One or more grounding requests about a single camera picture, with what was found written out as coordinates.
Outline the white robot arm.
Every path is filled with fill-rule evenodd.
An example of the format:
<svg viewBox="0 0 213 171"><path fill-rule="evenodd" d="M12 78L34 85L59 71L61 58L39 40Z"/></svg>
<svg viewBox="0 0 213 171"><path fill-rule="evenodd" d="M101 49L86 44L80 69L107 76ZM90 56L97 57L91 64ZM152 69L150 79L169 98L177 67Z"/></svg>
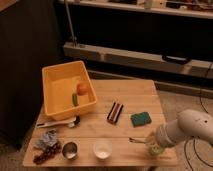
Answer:
<svg viewBox="0 0 213 171"><path fill-rule="evenodd" d="M213 145L213 116L187 109L175 120L157 126L145 139L147 145L172 148L187 139L200 139Z"/></svg>

